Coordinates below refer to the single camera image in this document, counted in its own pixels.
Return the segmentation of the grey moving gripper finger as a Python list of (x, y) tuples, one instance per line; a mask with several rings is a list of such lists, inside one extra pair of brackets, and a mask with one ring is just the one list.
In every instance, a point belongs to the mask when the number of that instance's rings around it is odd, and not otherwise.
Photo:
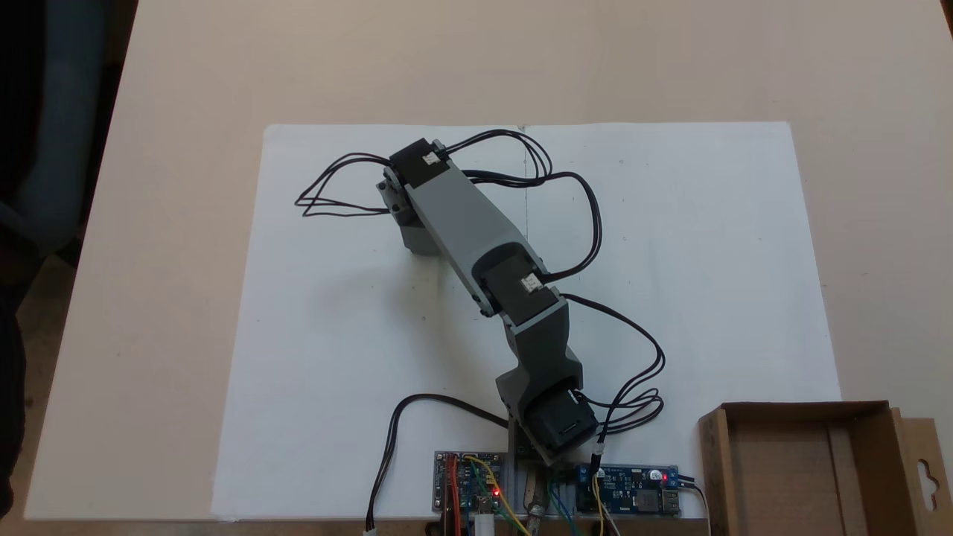
[(436, 244), (429, 229), (418, 216), (411, 216), (404, 223), (399, 223), (403, 244), (408, 250), (419, 257), (440, 257), (442, 251)]

